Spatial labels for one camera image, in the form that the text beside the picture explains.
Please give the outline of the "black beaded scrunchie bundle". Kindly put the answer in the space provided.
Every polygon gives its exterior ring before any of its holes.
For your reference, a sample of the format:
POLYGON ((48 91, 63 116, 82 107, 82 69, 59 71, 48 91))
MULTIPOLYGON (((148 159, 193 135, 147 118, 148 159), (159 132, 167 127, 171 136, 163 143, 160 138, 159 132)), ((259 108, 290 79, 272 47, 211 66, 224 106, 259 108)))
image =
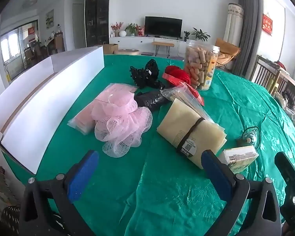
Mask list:
POLYGON ((131 66, 130 76, 139 89, 143 89, 145 87, 151 87, 153 89, 165 88, 165 85, 158 80, 159 68, 154 59, 148 61, 145 68, 142 69, 137 69, 131 66))

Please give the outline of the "red gift bag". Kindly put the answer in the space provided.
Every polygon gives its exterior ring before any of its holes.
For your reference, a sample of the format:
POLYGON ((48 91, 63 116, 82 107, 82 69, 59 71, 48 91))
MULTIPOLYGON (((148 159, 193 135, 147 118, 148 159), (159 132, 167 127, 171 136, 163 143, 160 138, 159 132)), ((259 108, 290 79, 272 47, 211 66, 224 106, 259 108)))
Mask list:
POLYGON ((198 93, 196 89, 194 89, 191 85, 187 84, 186 82, 182 81, 181 79, 178 79, 172 75, 169 75, 167 73, 163 73, 162 78, 167 80, 172 86, 174 87, 184 87, 185 89, 188 89, 189 92, 195 97, 195 99, 204 106, 204 99, 201 97, 201 95, 198 93))

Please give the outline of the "clear bag of sticks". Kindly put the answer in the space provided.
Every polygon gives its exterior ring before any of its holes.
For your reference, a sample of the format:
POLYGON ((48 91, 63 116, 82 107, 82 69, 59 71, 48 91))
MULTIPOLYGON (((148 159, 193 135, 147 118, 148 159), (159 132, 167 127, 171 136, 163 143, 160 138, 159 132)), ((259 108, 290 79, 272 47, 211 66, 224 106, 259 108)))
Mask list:
POLYGON ((188 89, 184 87, 171 87, 162 89, 161 93, 170 101, 174 101, 175 99, 180 100, 185 105, 192 108, 198 115, 204 117, 206 120, 209 120, 212 123, 214 122, 188 89))

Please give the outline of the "red yarn balls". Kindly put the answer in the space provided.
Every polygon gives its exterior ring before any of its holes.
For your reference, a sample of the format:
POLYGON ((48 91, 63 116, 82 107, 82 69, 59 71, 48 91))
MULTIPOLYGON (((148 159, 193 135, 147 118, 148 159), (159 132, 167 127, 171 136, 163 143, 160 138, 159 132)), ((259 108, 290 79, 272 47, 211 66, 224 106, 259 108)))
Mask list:
POLYGON ((191 84, 191 77, 190 75, 183 69, 181 69, 178 66, 175 65, 169 65, 165 68, 165 73, 169 74, 177 79, 180 79, 181 81, 191 84))

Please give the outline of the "small beige packaged box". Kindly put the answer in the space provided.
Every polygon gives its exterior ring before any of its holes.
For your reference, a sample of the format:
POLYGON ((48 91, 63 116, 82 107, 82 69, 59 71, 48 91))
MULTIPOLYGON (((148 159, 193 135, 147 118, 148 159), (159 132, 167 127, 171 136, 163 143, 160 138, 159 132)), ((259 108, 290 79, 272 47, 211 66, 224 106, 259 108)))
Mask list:
POLYGON ((220 153, 218 158, 234 174, 237 174, 244 171, 258 156, 259 154, 254 146, 245 146, 225 149, 220 153))

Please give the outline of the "floral patterned sofa cover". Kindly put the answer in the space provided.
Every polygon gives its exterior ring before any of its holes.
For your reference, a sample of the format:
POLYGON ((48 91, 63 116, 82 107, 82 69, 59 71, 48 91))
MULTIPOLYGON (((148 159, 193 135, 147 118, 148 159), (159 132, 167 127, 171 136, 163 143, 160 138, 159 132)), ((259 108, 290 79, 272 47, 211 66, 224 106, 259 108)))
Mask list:
POLYGON ((19 235, 21 203, 9 188, 6 171, 0 165, 0 235, 19 235))

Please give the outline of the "dark tall display cabinet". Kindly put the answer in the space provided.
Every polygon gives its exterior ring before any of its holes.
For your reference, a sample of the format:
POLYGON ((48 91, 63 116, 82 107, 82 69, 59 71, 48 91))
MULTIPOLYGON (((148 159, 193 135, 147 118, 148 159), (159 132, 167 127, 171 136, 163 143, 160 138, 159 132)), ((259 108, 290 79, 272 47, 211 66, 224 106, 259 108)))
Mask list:
POLYGON ((109 0, 85 0, 86 45, 109 42, 109 0))

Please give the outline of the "beige cloth with band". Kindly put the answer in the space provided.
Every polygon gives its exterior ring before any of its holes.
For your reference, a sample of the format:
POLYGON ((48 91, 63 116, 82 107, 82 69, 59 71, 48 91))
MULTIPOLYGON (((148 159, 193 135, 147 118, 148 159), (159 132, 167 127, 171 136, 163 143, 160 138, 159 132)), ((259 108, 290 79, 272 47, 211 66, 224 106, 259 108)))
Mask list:
POLYGON ((210 150, 213 154, 225 145, 225 129, 215 122, 200 116, 188 105, 175 99, 157 128, 175 150, 203 169, 202 153, 210 150))

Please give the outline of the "pink mesh bath pouf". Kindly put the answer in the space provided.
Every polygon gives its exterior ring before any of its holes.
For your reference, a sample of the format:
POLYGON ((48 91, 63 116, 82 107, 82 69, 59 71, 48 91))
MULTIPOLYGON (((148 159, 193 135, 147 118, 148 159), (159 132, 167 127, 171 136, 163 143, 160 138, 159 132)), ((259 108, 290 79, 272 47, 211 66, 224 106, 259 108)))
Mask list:
POLYGON ((96 121, 94 134, 104 142, 102 151, 112 157, 120 158, 131 147, 139 147, 142 134, 152 126, 152 112, 147 107, 139 107, 134 93, 115 92, 103 105, 105 116, 96 121))

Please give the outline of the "black bag bundle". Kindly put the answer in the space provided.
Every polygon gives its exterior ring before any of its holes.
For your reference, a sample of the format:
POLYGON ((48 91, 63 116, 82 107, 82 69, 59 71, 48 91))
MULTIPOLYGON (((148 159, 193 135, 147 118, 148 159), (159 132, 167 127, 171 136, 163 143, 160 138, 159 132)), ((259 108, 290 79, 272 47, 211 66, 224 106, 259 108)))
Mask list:
POLYGON ((169 103, 169 100, 162 95, 160 90, 138 92, 134 96, 134 100, 139 107, 147 107, 151 112, 157 111, 163 105, 169 103))

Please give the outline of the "purple floor mat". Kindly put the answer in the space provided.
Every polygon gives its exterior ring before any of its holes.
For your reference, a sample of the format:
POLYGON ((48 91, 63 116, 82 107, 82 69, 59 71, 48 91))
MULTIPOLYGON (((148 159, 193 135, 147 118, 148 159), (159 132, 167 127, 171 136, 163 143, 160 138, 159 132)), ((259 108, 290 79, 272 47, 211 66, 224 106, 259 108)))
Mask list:
POLYGON ((181 56, 170 56, 169 58, 172 59, 172 60, 184 61, 184 57, 181 57, 181 56))

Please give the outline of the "green patterned small item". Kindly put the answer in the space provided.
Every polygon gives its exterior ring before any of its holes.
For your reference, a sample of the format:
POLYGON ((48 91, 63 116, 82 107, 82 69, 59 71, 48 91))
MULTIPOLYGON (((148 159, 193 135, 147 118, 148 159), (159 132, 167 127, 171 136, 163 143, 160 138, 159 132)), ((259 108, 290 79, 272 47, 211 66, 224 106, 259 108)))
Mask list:
POLYGON ((242 135, 236 139, 237 147, 254 146, 257 150, 261 145, 261 131, 259 127, 246 128, 242 135))

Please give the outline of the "black flat television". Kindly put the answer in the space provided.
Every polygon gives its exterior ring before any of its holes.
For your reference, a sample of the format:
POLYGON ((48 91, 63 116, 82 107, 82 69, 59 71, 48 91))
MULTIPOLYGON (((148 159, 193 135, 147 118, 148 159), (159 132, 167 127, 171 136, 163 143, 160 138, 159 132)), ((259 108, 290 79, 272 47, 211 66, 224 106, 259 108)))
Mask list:
POLYGON ((144 32, 146 35, 180 38, 182 23, 182 19, 146 16, 144 32))

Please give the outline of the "pink cloths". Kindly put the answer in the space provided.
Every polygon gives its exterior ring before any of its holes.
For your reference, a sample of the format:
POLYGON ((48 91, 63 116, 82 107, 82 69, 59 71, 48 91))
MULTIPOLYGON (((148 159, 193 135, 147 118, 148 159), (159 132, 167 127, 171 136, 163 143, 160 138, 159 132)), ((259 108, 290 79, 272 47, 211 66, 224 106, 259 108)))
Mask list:
POLYGON ((77 115, 67 122, 67 125, 71 128, 80 131, 80 133, 87 135, 91 130, 95 128, 96 121, 105 116, 103 105, 108 103, 108 97, 115 92, 127 91, 135 93, 138 87, 122 84, 111 83, 103 91, 100 92, 96 98, 91 101, 84 109, 82 109, 77 115))

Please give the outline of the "green potted plant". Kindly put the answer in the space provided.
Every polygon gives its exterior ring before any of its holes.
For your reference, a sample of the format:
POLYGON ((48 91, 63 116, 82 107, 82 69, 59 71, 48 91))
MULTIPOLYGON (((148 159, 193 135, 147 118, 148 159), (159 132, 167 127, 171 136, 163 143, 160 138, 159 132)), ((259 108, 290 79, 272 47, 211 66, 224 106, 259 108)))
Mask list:
POLYGON ((202 31, 201 29, 194 28, 192 35, 195 37, 195 39, 200 41, 208 41, 211 36, 207 33, 202 31))

